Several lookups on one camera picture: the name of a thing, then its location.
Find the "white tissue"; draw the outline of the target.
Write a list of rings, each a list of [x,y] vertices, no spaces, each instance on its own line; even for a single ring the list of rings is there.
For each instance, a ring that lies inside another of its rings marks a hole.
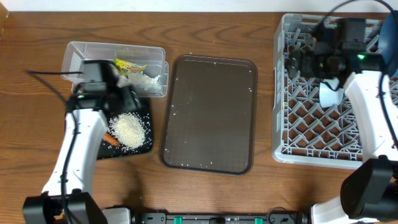
[[[149,88],[153,88],[159,84],[160,75],[152,78],[142,72],[131,72],[127,75],[121,75],[120,78],[123,82],[131,83],[143,90],[148,90]]]

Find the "pile of white rice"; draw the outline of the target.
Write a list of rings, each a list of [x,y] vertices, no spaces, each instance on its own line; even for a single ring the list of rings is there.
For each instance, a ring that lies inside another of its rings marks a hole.
[[[122,113],[109,120],[108,133],[128,149],[137,149],[144,145],[146,127],[137,113]]]

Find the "yellow-green snack wrapper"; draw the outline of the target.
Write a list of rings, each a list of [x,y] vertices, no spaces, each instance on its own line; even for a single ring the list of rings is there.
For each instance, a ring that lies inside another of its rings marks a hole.
[[[147,65],[138,65],[121,59],[114,59],[114,64],[120,75],[128,76],[130,73],[143,72]]]

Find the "light blue bowl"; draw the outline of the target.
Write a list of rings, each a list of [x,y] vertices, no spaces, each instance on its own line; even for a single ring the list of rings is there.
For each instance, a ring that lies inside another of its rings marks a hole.
[[[325,79],[320,82],[319,100],[322,108],[339,105],[343,95],[344,89],[340,88],[339,79]]]

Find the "orange carrot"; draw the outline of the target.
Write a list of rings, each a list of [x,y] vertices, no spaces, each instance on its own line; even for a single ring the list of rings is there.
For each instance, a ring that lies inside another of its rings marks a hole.
[[[103,136],[103,139],[104,139],[106,142],[108,142],[108,143],[110,143],[111,145],[113,145],[113,146],[116,146],[116,147],[119,147],[119,146],[120,146],[120,143],[119,143],[115,138],[113,138],[112,135],[110,135],[109,133],[106,133],[106,134]]]

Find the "dark blue plate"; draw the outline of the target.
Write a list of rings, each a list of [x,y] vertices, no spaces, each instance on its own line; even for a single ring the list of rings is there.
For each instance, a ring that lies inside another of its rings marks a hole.
[[[397,78],[397,10],[391,12],[382,24],[378,49],[386,63],[386,73]]]

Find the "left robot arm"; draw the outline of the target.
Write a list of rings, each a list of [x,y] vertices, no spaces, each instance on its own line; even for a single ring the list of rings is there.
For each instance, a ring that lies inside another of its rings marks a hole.
[[[26,223],[132,223],[130,209],[100,209],[91,196],[98,151],[109,115],[140,111],[134,87],[122,84],[110,60],[85,60],[83,81],[65,104],[65,134],[52,175],[39,196],[27,197]]]

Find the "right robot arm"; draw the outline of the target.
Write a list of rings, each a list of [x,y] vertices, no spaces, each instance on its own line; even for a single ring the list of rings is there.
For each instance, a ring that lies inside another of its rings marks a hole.
[[[359,130],[363,163],[334,199],[311,207],[310,223],[376,223],[397,219],[397,106],[389,91],[390,64],[366,51],[365,19],[321,20],[312,30],[312,50],[294,50],[291,77],[339,81]]]

